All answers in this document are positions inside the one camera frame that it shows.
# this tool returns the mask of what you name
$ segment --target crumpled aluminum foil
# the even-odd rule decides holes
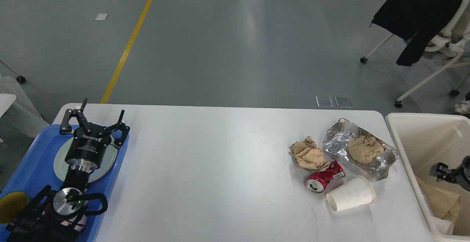
[[[383,180],[388,176],[390,166],[399,158],[397,150],[375,137],[386,148],[386,151],[367,164],[360,163],[352,159],[346,150],[348,141],[360,135],[375,137],[361,127],[351,123],[351,121],[345,118],[339,119],[338,123],[335,123],[326,132],[325,139],[323,140],[325,153],[357,175],[372,181]]]

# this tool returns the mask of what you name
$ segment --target brown paper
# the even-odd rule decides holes
[[[416,180],[428,198],[434,216],[455,223],[462,208],[462,195],[433,187],[418,177]]]
[[[293,143],[289,149],[297,165],[310,173],[325,171],[330,165],[311,137],[306,137],[303,142]]]
[[[375,137],[359,136],[348,141],[346,150],[357,162],[367,164],[385,152],[385,147]]]

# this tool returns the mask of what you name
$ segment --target caster wheel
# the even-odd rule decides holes
[[[451,90],[449,95],[455,97],[460,94],[460,90]]]
[[[403,101],[395,101],[395,107],[396,108],[402,108],[403,107]]]
[[[362,57],[361,59],[359,59],[359,61],[363,64],[365,64],[367,62],[367,58],[366,57]]]
[[[23,84],[26,82],[26,78],[23,76],[17,76],[17,82]]]

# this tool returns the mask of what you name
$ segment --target white bin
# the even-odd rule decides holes
[[[438,241],[470,242],[470,192],[429,176],[430,167],[437,162],[454,169],[470,155],[470,120],[458,115],[390,113],[386,121],[430,232]],[[414,174],[429,185],[463,195],[454,235],[443,235],[435,227]]]

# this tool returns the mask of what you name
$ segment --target white table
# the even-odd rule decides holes
[[[373,184],[375,204],[333,212],[289,155],[307,135],[322,145],[339,118],[393,144],[378,112],[88,104],[84,114],[111,125],[121,109],[129,145],[97,242],[433,241],[401,161]]]
[[[16,99],[17,96],[15,94],[0,93],[0,118]]]

